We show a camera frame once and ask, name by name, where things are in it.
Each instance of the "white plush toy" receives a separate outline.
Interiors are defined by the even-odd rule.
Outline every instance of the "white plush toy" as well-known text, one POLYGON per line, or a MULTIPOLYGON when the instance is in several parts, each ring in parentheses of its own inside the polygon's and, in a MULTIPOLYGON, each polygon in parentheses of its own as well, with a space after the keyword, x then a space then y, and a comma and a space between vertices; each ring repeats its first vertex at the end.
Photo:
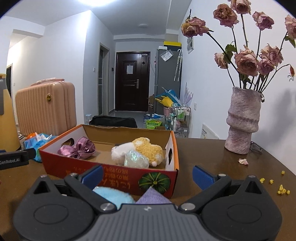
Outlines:
POLYGON ((156 167, 163 161, 163 150, 161 146, 152 145, 146 137, 140 137, 133 142, 128 142, 111 150, 111 158, 118 165, 124 165, 125 155, 130 150, 136 150, 149 159, 149 165, 156 167))
POLYGON ((130 150, 136 150, 136 147, 132 142, 115 146, 111 149, 111 158, 115 164, 123 166, 126 154, 130 150))

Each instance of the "rose stem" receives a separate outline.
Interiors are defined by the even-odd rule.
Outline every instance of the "rose stem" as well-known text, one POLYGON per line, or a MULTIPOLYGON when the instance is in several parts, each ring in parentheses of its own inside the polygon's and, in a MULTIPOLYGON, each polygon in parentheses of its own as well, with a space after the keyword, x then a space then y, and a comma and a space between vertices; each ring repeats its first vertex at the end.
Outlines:
MULTIPOLYGON (((217 42, 217 40, 210 34, 210 33, 206 33, 207 35, 209 35, 215 42, 216 44, 220 47, 220 49, 222 49, 223 53, 226 55, 226 58, 228 59, 228 61, 231 63, 231 65, 234 67, 234 69, 237 71, 236 67, 234 66, 234 64, 231 62, 231 60, 229 59, 228 55, 225 53, 225 50, 222 48, 222 46, 217 42)), ((239 75, 239 87, 242 88, 242 84, 241 84, 241 78, 239 75)))
POLYGON ((234 34, 233 26, 231 27, 231 30, 232 30, 232 33, 233 33, 235 49, 237 50, 237 40, 235 39, 235 34, 234 34))
POLYGON ((273 79, 273 77, 275 76, 275 74, 283 67, 285 66, 288 66, 290 64, 286 64, 286 65, 283 65, 282 67, 280 67, 279 69, 277 69, 275 72, 274 72, 274 75, 271 77, 271 79, 269 80, 269 82, 267 83, 267 85, 264 87, 264 89, 261 91, 261 93, 267 88, 267 86, 269 85, 270 81, 273 79))
POLYGON ((248 40, 247 40, 247 36, 246 36, 246 30, 244 28, 244 17, 243 17, 242 14, 241 14, 241 17, 242 17, 242 29, 244 31, 244 39, 246 40, 246 46, 248 47, 248 40))
MULTIPOLYGON (((260 33, 259 33, 258 49, 257 49, 256 58, 258 58, 258 54, 259 54, 259 49, 260 49, 260 38, 261 38, 261 30, 260 30, 260 33)), ((254 78, 255 78, 255 76, 253 76, 252 83, 251 83, 251 86, 250 86, 249 89, 251 89, 251 87, 252 87, 252 84, 253 84, 253 82, 254 82, 254 78)))
POLYGON ((231 78, 231 75, 230 75, 230 73, 229 73, 229 69, 227 68, 227 72, 228 72, 228 75, 229 75, 229 77, 230 77, 230 79, 231 79, 231 82, 232 82, 232 84, 233 84, 233 87, 235 87, 235 85, 234 85, 234 83, 233 83, 233 80, 232 80, 232 78, 231 78))
POLYGON ((256 86, 259 84, 259 81, 260 81, 260 74, 259 74, 258 79, 257 79, 257 81, 256 81, 256 84, 255 84, 255 86, 254 86, 254 90, 256 89, 256 86))
POLYGON ((263 88, 264 85, 266 84, 267 79, 268 79, 268 76, 269 76, 269 73, 265 76, 264 80, 262 81, 262 83, 261 83, 261 85, 260 85, 260 88, 259 88, 259 92, 262 90, 262 88, 263 88))
POLYGON ((258 82, 258 85, 257 85, 257 89, 256 89, 256 91, 258 91, 258 89, 259 89, 260 80, 263 82, 263 80, 262 80, 262 76, 263 76, 263 75, 259 74, 259 82, 258 82))
POLYGON ((285 37, 283 38, 283 41, 281 42, 281 48, 280 48, 280 50, 279 50, 279 53, 281 52, 281 50, 282 50, 282 48, 283 48, 283 44, 284 44, 284 41, 285 41, 285 37))

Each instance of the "vase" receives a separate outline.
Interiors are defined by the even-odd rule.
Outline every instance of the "vase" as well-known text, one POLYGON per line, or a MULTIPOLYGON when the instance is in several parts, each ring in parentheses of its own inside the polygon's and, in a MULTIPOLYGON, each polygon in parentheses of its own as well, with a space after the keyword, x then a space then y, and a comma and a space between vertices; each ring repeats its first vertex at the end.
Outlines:
POLYGON ((249 89, 232 88, 226 123, 230 126, 225 148, 237 154, 247 154, 252 133, 259 129, 261 93, 249 89))

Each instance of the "gold lock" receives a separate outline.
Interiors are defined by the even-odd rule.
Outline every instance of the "gold lock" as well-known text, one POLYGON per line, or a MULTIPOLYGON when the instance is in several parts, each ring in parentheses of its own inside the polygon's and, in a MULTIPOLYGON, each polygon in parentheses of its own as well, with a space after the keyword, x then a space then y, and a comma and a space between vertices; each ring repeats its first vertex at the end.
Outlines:
POLYGON ((51 97, 50 94, 48 94, 48 95, 46 96, 46 100, 47 100, 47 102, 50 102, 50 101, 52 100, 52 97, 51 97))

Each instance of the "table surface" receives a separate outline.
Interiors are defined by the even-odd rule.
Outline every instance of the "table surface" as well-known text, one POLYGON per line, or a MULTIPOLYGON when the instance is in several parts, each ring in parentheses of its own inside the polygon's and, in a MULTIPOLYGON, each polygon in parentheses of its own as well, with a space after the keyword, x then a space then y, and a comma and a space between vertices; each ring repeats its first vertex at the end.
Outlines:
MULTIPOLYGON (((191 178, 195 165, 200 165, 213 174, 228 174, 233 179, 245 179, 250 174, 258 178, 264 177, 263 185, 283 216, 276 241, 294 241, 296 176, 266 151, 263 151, 262 155, 251 151, 248 155, 237 155, 226 150, 224 143, 225 140, 177 139, 180 173, 171 201, 180 205, 201 191, 191 178), (249 165, 239 164, 239 158, 247 158, 249 165), (285 175, 281 175, 282 170, 286 172, 285 175), (274 180, 274 184, 269 183, 270 179, 274 180), (290 190, 291 194, 278 195, 280 184, 290 190)), ((27 166, 0 171, 0 234, 5 241, 19 240, 12 224, 13 213, 27 190, 41 174, 45 174, 43 165, 34 161, 30 161, 27 166)))

